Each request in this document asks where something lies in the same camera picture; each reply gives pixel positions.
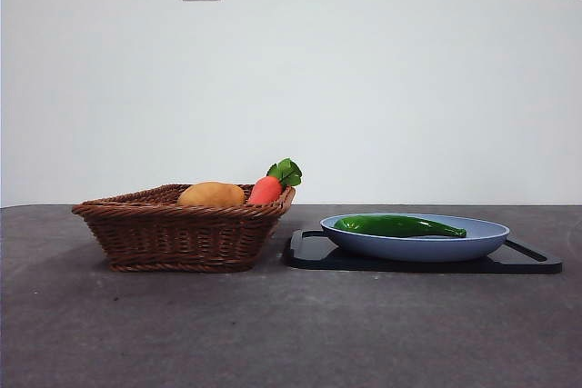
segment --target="plate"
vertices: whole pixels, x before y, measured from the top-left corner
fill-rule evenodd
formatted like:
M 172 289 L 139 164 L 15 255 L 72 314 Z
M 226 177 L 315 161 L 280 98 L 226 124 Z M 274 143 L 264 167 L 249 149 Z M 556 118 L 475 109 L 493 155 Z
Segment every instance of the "plate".
M 395 238 L 340 231 L 333 226 L 337 220 L 352 215 L 405 215 L 424 218 L 449 226 L 467 229 L 466 238 L 443 236 L 418 236 Z M 468 261 L 486 256 L 501 246 L 509 235 L 509 228 L 502 224 L 474 218 L 435 214 L 372 213 L 344 214 L 327 217 L 321 222 L 326 236 L 342 249 L 356 254 L 392 259 L 395 261 L 450 263 Z

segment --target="carrot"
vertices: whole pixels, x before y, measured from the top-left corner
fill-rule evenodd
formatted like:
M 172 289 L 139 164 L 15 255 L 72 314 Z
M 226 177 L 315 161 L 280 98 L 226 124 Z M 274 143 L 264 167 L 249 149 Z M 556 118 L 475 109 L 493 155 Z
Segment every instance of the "carrot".
M 287 186 L 301 184 L 301 170 L 291 159 L 271 165 L 266 176 L 256 181 L 247 204 L 269 204 L 279 198 Z

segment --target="black tray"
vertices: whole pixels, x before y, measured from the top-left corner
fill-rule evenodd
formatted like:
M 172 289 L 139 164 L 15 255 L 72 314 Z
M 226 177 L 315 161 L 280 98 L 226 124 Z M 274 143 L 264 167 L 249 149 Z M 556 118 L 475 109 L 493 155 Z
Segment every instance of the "black tray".
M 515 238 L 492 254 L 458 263 L 408 263 L 353 254 L 332 243 L 323 231 L 294 231 L 283 251 L 283 263 L 308 270 L 463 274 L 556 274 L 562 260 Z

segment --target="wicker basket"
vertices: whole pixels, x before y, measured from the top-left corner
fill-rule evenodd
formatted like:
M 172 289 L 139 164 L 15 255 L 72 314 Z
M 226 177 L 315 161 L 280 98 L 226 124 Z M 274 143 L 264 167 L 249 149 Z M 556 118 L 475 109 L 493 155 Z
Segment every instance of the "wicker basket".
M 188 186 L 87 201 L 72 212 L 85 219 L 114 271 L 242 272 L 253 267 L 295 195 L 289 186 L 271 204 L 177 206 Z M 253 185 L 239 186 L 248 198 Z

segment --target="green chili pepper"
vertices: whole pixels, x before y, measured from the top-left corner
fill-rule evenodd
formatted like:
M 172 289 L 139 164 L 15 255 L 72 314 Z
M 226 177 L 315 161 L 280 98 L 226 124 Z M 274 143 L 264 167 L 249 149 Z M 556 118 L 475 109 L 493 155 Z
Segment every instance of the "green chili pepper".
M 377 236 L 394 236 L 407 238 L 408 236 L 442 235 L 456 238 L 465 238 L 467 231 L 433 222 L 424 218 L 408 217 L 405 215 L 350 215 L 340 218 L 334 224 L 340 231 L 356 234 Z

